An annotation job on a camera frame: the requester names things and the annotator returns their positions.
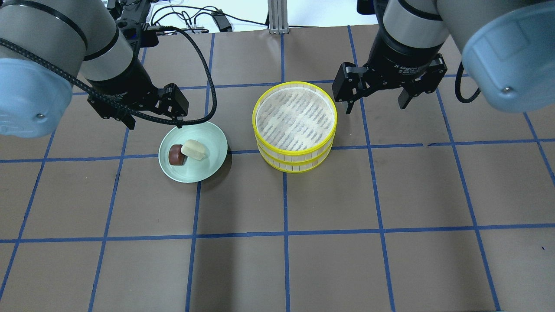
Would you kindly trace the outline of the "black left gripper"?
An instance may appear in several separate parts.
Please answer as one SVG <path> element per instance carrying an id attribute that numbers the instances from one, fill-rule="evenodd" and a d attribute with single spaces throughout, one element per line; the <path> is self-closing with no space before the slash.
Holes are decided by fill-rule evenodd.
<path id="1" fill-rule="evenodd" d="M 123 73 L 111 79 L 87 81 L 96 91 L 113 101 L 137 111 L 147 111 L 175 119 L 178 129 L 184 126 L 184 119 L 189 110 L 188 99 L 176 84 L 170 83 L 163 88 L 155 87 L 140 61 L 132 61 Z M 133 115 L 126 114 L 125 126 L 134 130 L 135 125 Z"/>

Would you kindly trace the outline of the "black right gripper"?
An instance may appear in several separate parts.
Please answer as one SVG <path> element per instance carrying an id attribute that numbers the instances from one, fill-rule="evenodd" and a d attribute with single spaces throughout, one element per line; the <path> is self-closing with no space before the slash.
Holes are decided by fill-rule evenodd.
<path id="1" fill-rule="evenodd" d="M 402 88 L 398 106 L 406 109 L 414 97 L 436 91 L 446 75 L 447 66 L 439 52 L 446 39 L 440 38 L 432 47 L 416 48 L 388 33 L 377 33 L 364 65 L 341 63 L 332 83 L 333 100 L 347 103 L 348 115 L 359 99 L 376 91 Z"/>

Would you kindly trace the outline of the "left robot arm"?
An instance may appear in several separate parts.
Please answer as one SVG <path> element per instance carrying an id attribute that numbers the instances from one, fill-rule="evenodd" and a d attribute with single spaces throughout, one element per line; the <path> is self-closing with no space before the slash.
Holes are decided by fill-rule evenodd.
<path id="1" fill-rule="evenodd" d="M 189 102 L 175 84 L 153 85 L 139 61 L 158 44 L 147 29 L 151 0 L 3 0 L 1 38 L 91 87 L 88 102 L 104 119 L 133 130 L 130 110 L 181 120 Z M 1 134 L 42 137 L 56 130 L 74 83 L 1 47 Z"/>

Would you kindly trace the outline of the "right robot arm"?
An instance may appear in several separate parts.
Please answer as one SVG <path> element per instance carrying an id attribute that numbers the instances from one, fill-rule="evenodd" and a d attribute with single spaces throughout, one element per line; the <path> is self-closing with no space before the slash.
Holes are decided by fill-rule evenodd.
<path id="1" fill-rule="evenodd" d="M 483 95 L 503 112 L 552 105 L 554 16 L 552 0 L 359 0 L 359 14 L 379 24 L 368 60 L 343 62 L 333 99 L 353 103 L 380 90 L 401 88 L 398 104 L 433 93 L 447 72 L 440 49 L 451 37 L 460 51 L 456 97 Z"/>

